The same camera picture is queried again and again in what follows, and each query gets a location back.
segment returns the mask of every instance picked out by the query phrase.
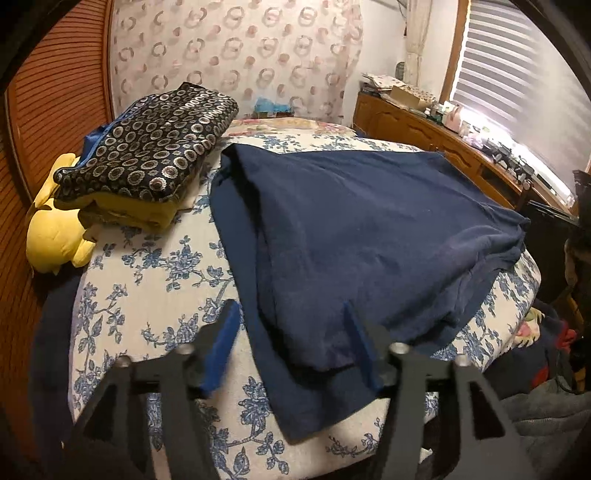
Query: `bed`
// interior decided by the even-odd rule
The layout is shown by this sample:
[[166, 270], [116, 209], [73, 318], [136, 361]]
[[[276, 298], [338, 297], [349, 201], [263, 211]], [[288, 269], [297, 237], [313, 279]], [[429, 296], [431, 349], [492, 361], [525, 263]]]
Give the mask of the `bed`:
[[[82, 277], [73, 309], [69, 404], [75, 419], [115, 358], [154, 358], [188, 342], [215, 320], [226, 299], [238, 299], [209, 207], [210, 184], [220, 152], [230, 143], [275, 153], [318, 150], [419, 151], [409, 145], [358, 138], [344, 127], [298, 119], [235, 121], [206, 161], [192, 210], [179, 212], [163, 235], [106, 225]], [[498, 275], [469, 324], [435, 358], [466, 354], [480, 369], [509, 349], [540, 284], [525, 251], [514, 268]], [[200, 402], [213, 439], [221, 478], [231, 480], [313, 478], [374, 453], [387, 408], [376, 400], [348, 419], [289, 445], [269, 407], [241, 327], [222, 388]], [[437, 412], [429, 394], [426, 421]], [[149, 431], [159, 478], [166, 478], [157, 395], [148, 402]]]

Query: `striped roller blind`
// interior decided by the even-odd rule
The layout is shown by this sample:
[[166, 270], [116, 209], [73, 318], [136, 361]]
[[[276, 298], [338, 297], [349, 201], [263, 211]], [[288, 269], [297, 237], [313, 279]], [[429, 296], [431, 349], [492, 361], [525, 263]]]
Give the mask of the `striped roller blind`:
[[507, 0], [472, 0], [452, 98], [504, 127], [574, 191], [591, 102], [545, 35]]

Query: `metal screw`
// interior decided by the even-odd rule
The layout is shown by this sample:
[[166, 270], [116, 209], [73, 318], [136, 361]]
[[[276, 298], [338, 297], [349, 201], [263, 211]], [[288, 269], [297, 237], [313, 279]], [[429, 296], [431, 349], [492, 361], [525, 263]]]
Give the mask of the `metal screw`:
[[467, 355], [458, 355], [454, 361], [459, 367], [469, 367], [472, 365], [472, 362]]
[[131, 358], [129, 358], [127, 355], [121, 355], [115, 360], [115, 366], [120, 368], [127, 368], [132, 363], [133, 362], [131, 361]]
[[194, 350], [195, 347], [192, 343], [181, 343], [174, 349], [174, 351], [177, 352], [179, 355], [191, 355], [191, 353], [193, 353]]
[[404, 355], [405, 353], [409, 353], [410, 345], [406, 343], [396, 342], [390, 345], [390, 351], [392, 353], [397, 353], [398, 355]]

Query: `navy blue blanket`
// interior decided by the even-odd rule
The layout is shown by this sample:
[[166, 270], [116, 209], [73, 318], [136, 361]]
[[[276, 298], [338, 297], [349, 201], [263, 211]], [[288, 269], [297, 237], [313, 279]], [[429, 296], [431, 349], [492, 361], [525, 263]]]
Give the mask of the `navy blue blanket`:
[[351, 367], [346, 300], [392, 340], [433, 353], [517, 261], [527, 224], [431, 153], [232, 145], [210, 201], [255, 362], [292, 439], [373, 399]]

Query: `white wall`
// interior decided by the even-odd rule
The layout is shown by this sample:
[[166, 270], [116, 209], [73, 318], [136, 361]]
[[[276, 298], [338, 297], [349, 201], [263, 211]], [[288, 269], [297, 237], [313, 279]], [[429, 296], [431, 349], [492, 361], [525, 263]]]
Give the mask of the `white wall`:
[[343, 125], [350, 125], [353, 119], [361, 73], [393, 76], [396, 64], [403, 61], [405, 55], [405, 21], [398, 8], [386, 7], [375, 0], [360, 0], [360, 4], [363, 17], [363, 47], [357, 68], [345, 87]]
[[[396, 64], [406, 54], [404, 28], [396, 0], [387, 7], [379, 0], [360, 0], [363, 16], [363, 47], [359, 63], [345, 88], [343, 125], [350, 125], [355, 112], [361, 73], [394, 75]], [[433, 0], [431, 20], [423, 50], [419, 87], [431, 92], [439, 100], [452, 51], [456, 28], [457, 0]]]

